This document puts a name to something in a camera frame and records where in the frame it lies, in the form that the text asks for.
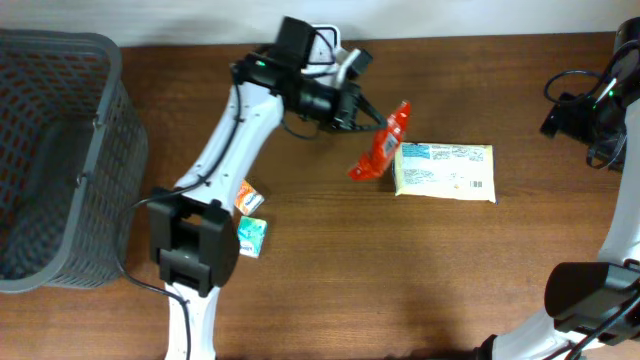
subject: red packet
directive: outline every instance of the red packet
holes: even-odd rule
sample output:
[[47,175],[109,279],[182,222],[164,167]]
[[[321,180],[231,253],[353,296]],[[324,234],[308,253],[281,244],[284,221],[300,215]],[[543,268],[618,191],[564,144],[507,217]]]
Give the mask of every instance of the red packet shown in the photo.
[[387,119],[387,128],[376,132],[371,151],[362,154],[358,164],[349,171],[349,176],[353,180],[375,179],[384,174],[404,139],[410,114],[411,104],[403,101]]

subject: gray basket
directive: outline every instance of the gray basket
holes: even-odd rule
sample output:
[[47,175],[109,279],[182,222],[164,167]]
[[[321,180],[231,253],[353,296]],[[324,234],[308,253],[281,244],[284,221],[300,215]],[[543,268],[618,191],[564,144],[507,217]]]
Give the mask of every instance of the gray basket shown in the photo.
[[147,136],[95,34],[0,29],[0,292],[118,277]]

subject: black cable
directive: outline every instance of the black cable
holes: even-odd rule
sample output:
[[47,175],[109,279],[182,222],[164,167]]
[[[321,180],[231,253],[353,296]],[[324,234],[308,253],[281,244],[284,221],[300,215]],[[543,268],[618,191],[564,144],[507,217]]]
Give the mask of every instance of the black cable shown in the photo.
[[316,127],[316,132],[311,135],[311,136],[306,136],[306,135],[302,135],[302,134],[298,134],[295,131],[291,130],[289,128],[289,126],[287,125],[287,121],[285,120],[285,116],[284,114],[282,115],[282,120],[280,121],[282,123],[282,128],[288,132],[289,134],[297,137],[300,140],[315,140],[315,138],[318,137],[318,134],[320,133],[320,123],[318,123],[318,126]]
[[592,167],[596,170],[608,168],[609,166],[613,165],[613,163],[615,163],[616,160],[618,160],[618,157],[622,154],[622,149],[624,149],[624,145],[626,143],[627,143],[627,134],[618,135],[618,141],[616,141],[616,147],[613,149],[614,152],[609,157],[608,159],[609,161],[606,163],[603,161],[601,164],[593,165],[593,158],[596,156],[597,145],[598,145],[598,141],[596,141],[596,143],[593,146],[591,146],[589,148],[589,151],[587,152],[587,165],[589,165],[589,167]]
[[[331,46],[331,43],[329,42],[329,40],[327,40],[327,38],[322,35],[322,33],[320,31],[318,31],[316,29],[316,35],[318,35],[320,37],[320,39],[322,39],[322,41],[327,45],[327,47],[329,48],[329,53],[331,54],[331,65],[329,65],[328,67],[333,66],[333,64],[335,64],[336,61],[336,54],[334,52],[333,46]],[[327,75],[335,75],[337,73],[337,71],[323,71],[320,73],[316,73],[316,74],[304,74],[304,76],[306,78],[309,79],[316,79],[316,78],[321,78],[323,76],[327,76]]]
[[211,168],[209,170],[207,170],[207,172],[205,173],[204,176],[200,176],[198,177],[198,180],[193,183],[192,185],[189,185],[185,188],[181,188],[181,189],[177,189],[174,191],[171,191],[167,194],[162,194],[162,195],[156,195],[156,196],[151,196],[148,197],[146,199],[142,199],[136,203],[134,203],[133,205],[129,206],[128,208],[124,209],[123,211],[120,212],[120,214],[118,215],[118,217],[116,218],[116,223],[115,223],[115,231],[114,231],[114,238],[113,238],[113,248],[115,250],[115,258],[116,258],[116,265],[118,267],[118,271],[120,272],[120,274],[122,274],[122,276],[128,280],[131,284],[138,286],[142,289],[145,290],[149,290],[151,292],[154,292],[156,294],[160,294],[160,295],[164,295],[167,296],[171,299],[174,299],[175,301],[177,301],[180,304],[180,307],[182,308],[182,313],[184,315],[184,320],[185,320],[185,332],[186,332],[186,340],[187,340],[187,354],[186,354],[186,359],[190,360],[191,358],[191,329],[189,327],[189,308],[187,307],[188,301],[184,300],[184,298],[182,298],[179,295],[176,295],[170,291],[164,290],[164,289],[160,289],[156,286],[153,286],[151,284],[147,284],[143,281],[140,281],[136,278],[134,278],[133,276],[131,276],[131,274],[129,274],[129,272],[127,271],[127,269],[125,268],[124,264],[122,263],[122,261],[120,261],[120,257],[118,256],[118,240],[120,238],[119,234],[120,234],[120,227],[121,225],[124,223],[124,220],[127,218],[127,214],[131,211],[135,211],[137,208],[139,208],[142,205],[148,204],[150,202],[154,202],[154,201],[159,201],[159,200],[165,200],[174,196],[178,196],[181,194],[184,194],[186,192],[189,192],[201,185],[203,185],[207,179],[213,175],[213,173],[216,171],[216,169],[218,168],[218,166],[220,166],[220,163],[222,162],[222,160],[224,159],[225,155],[227,154],[227,152],[229,151],[229,148],[231,147],[231,143],[233,142],[233,139],[235,138],[236,132],[238,130],[238,126],[239,124],[242,122],[242,98],[240,96],[240,87],[238,86],[238,81],[236,80],[236,76],[235,76],[235,70],[232,68],[231,70],[231,76],[232,76],[232,80],[233,80],[233,86],[235,88],[235,92],[236,92],[236,106],[237,106],[237,111],[236,111],[236,116],[234,118],[234,124],[233,124],[233,128],[231,129],[231,133],[229,134],[229,137],[227,138],[226,143],[224,144],[224,147],[222,148],[222,152],[220,153],[220,156],[218,156],[218,158],[216,159],[216,162],[213,164],[213,166],[211,166]]
[[580,358],[582,350],[586,348],[593,340],[604,334],[609,328],[614,326],[618,321],[627,316],[636,306],[640,304],[640,290],[636,292],[626,305],[622,306],[618,312],[609,317],[602,325],[598,326],[591,334],[582,339],[576,346],[571,349],[565,360],[576,360]]
[[574,346],[575,346],[575,344],[572,343],[571,341],[569,341],[565,346],[563,346],[560,349],[554,351],[551,355],[545,357],[542,360],[553,360],[556,357],[560,356],[561,354],[571,350]]
[[331,53],[331,62],[335,64],[336,62],[336,54],[333,52],[333,46],[331,46],[331,43],[329,43],[329,40],[327,40],[327,38],[322,35],[322,33],[320,31],[318,31],[316,29],[316,35],[320,36],[320,39],[322,39],[322,41],[324,41],[325,44],[327,44],[327,47],[329,48],[329,51]]
[[[547,100],[551,101],[552,103],[557,105],[562,105],[562,106],[580,104],[581,102],[593,96],[598,91],[600,86],[602,86],[602,84],[604,84],[604,82],[610,77],[609,75],[611,75],[610,73],[613,66],[618,62],[618,60],[620,60],[620,58],[622,58],[623,56],[626,56],[629,53],[629,51],[633,49],[640,49],[640,43],[637,40],[626,42],[624,45],[618,48],[615,54],[613,54],[613,57],[611,58],[611,60],[609,60],[609,63],[607,64],[607,67],[605,67],[602,74],[597,74],[588,70],[567,70],[553,76],[551,79],[549,79],[549,81],[547,81],[547,84],[544,86],[544,92],[543,92],[544,97],[547,98]],[[596,84],[593,86],[593,88],[591,88],[591,90],[576,97],[573,100],[560,100],[558,98],[554,98],[551,95],[549,95],[549,87],[551,87],[551,84],[553,84],[554,81],[558,80],[561,77],[564,77],[567,75],[574,75],[574,74],[598,77],[598,82],[596,82]]]

